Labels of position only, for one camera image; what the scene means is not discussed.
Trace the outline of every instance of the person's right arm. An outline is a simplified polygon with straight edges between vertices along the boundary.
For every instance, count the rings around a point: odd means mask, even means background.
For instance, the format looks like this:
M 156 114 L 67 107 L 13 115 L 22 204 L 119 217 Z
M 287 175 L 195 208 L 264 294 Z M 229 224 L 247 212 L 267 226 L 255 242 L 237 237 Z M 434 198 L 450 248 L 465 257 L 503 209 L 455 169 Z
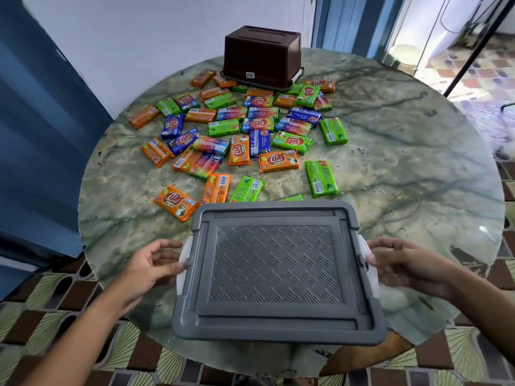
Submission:
M 380 282 L 446 299 L 515 364 L 515 302 L 502 291 L 465 267 L 412 242 L 380 237 L 367 243 L 372 251 L 367 261 L 377 266 Z

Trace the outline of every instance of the orange package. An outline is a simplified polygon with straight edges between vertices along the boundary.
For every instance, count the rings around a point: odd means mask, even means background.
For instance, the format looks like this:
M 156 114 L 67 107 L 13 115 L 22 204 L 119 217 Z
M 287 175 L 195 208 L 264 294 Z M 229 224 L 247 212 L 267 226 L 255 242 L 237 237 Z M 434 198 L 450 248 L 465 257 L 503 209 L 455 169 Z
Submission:
M 200 204 L 225 203 L 230 183 L 231 175 L 223 173 L 210 175 L 205 182 L 204 194 Z
M 274 105 L 276 107 L 291 109 L 295 105 L 295 100 L 297 100 L 297 96 L 295 95 L 279 95 L 275 99 Z
M 156 168 L 161 168 L 163 164 L 175 157 L 169 147 L 157 138 L 140 146 L 139 149 L 152 160 Z
M 160 113 L 161 112 L 153 105 L 147 105 L 144 109 L 129 118 L 129 124 L 140 129 L 152 119 L 157 118 Z
M 190 81 L 190 85 L 203 87 L 216 76 L 216 70 L 204 70 L 198 73 L 197 77 Z
M 336 92 L 336 81 L 334 80 L 308 80 L 304 81 L 304 84 L 311 86 L 319 86 L 322 93 L 334 93 Z
M 216 110 L 209 108 L 192 108 L 184 117 L 185 122 L 193 123 L 211 123 L 216 118 Z
M 250 165 L 250 139 L 248 135 L 237 135 L 231 138 L 227 165 Z
M 247 96 L 273 96 L 274 91 L 273 90 L 263 90 L 261 88 L 248 88 Z
M 191 146 L 188 146 L 184 153 L 179 156 L 177 162 L 172 166 L 172 169 L 188 173 L 190 169 L 195 165 L 197 160 L 200 158 L 203 152 L 193 150 Z
M 224 93 L 229 93 L 227 88 L 210 88 L 208 90 L 200 91 L 200 101 L 208 100 L 210 98 L 223 95 Z
M 218 85 L 220 88 L 232 88 L 236 85 L 238 85 L 238 83 L 236 81 L 232 81 L 232 80 L 226 80 L 220 76 L 215 76 L 213 77 L 213 81 L 216 83 L 216 85 Z
M 299 169 L 299 156 L 295 150 L 262 153 L 259 155 L 259 169 L 261 173 Z
M 181 222 L 187 221 L 200 206 L 200 203 L 194 201 L 171 184 L 163 189 L 163 192 L 152 201 Z

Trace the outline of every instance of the person's left arm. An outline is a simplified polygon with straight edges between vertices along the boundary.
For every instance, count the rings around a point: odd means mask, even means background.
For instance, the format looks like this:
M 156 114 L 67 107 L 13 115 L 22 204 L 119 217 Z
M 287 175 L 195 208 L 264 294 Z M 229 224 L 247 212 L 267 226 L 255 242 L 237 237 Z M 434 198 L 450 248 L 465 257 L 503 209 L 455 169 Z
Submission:
M 174 248 L 180 241 L 157 240 L 140 249 L 106 291 L 73 323 L 23 386 L 81 386 L 89 376 L 118 319 L 134 308 L 156 281 L 170 283 L 185 269 Z

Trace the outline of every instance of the hand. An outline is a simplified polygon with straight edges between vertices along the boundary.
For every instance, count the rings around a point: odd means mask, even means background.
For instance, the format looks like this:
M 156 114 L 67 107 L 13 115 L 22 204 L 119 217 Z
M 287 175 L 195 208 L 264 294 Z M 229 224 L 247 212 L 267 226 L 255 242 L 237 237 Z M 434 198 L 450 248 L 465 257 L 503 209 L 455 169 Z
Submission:
M 180 255 L 174 250 L 181 246 L 181 241 L 155 240 L 136 251 L 99 299 L 116 309 L 119 317 L 123 316 L 154 285 L 175 282 L 177 275 L 186 269 L 186 263 L 177 262 Z
M 367 241 L 367 261 L 377 267 L 379 281 L 390 287 L 405 286 L 423 294 L 450 300 L 451 283 L 459 266 L 413 242 L 379 237 Z

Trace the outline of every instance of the forearm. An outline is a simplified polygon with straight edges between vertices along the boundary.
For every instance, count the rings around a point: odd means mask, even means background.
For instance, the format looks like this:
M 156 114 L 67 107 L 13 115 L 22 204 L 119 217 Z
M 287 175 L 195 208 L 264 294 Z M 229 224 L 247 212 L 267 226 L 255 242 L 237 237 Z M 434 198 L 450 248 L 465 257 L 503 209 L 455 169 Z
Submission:
M 456 306 L 505 356 L 515 363 L 515 303 L 497 287 L 474 273 L 460 269 L 452 283 Z
M 81 386 L 118 319 L 102 295 L 71 326 L 23 386 Z

